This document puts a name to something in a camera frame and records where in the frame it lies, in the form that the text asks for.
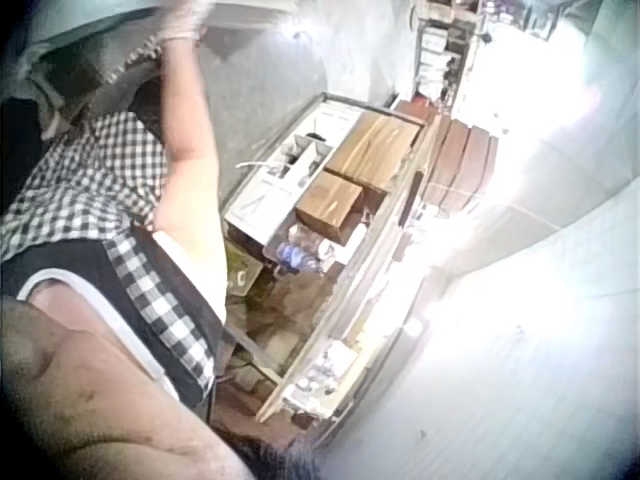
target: glove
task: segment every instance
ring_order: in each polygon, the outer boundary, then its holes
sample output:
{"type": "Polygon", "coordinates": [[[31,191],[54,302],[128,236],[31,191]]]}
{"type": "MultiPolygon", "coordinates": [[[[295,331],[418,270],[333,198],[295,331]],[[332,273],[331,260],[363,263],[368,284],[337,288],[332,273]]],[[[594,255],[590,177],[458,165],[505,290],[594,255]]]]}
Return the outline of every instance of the glove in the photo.
{"type": "Polygon", "coordinates": [[[200,38],[200,27],[216,0],[165,0],[160,33],[161,42],[175,38],[200,38]]]}

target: cardboard box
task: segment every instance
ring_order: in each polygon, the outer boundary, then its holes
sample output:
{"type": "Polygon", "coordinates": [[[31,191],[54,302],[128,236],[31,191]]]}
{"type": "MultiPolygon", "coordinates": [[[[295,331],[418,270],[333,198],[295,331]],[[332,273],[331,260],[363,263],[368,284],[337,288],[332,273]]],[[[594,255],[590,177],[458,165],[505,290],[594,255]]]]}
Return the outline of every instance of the cardboard box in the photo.
{"type": "Polygon", "coordinates": [[[312,231],[345,246],[360,223],[362,187],[320,172],[296,204],[296,217],[312,231]]]}
{"type": "Polygon", "coordinates": [[[374,112],[362,114],[338,147],[326,170],[379,193],[389,193],[391,179],[409,152],[417,125],[374,112]]]}

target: hair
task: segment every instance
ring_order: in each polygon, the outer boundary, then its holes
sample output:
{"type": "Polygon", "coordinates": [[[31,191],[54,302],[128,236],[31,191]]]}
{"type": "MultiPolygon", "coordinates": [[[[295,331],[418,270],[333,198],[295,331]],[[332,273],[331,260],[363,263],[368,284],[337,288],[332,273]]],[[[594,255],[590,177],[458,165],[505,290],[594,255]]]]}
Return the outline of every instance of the hair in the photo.
{"type": "Polygon", "coordinates": [[[267,442],[213,428],[245,463],[256,480],[322,480],[315,456],[309,450],[276,448],[267,442]]]}

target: black and white checkered shirt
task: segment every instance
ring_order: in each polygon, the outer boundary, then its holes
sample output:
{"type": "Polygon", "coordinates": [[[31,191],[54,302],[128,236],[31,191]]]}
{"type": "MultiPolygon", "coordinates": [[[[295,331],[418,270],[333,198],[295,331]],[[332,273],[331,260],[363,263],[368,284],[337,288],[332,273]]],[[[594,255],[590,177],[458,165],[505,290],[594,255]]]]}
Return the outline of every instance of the black and white checkered shirt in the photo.
{"type": "Polygon", "coordinates": [[[131,300],[204,396],[213,383],[212,353],[130,233],[132,221],[152,224],[166,175],[162,145],[133,113],[62,136],[2,220],[0,261],[35,245],[102,240],[131,300]]]}

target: skin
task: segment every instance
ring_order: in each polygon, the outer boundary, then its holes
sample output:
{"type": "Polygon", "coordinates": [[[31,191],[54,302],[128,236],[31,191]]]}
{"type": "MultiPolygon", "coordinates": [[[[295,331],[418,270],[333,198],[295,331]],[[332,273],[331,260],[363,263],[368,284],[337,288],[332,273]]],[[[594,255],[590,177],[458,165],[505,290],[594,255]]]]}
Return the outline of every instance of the skin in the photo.
{"type": "Polygon", "coordinates": [[[2,319],[3,395],[69,478],[252,478],[111,342],[7,298],[2,319]]]}
{"type": "MultiPolygon", "coordinates": [[[[163,65],[170,173],[154,226],[204,278],[223,275],[226,284],[218,155],[194,42],[167,41],[163,65]]],[[[28,302],[3,299],[3,395],[69,478],[252,478],[221,439],[145,375],[82,296],[47,284],[28,302]]]]}

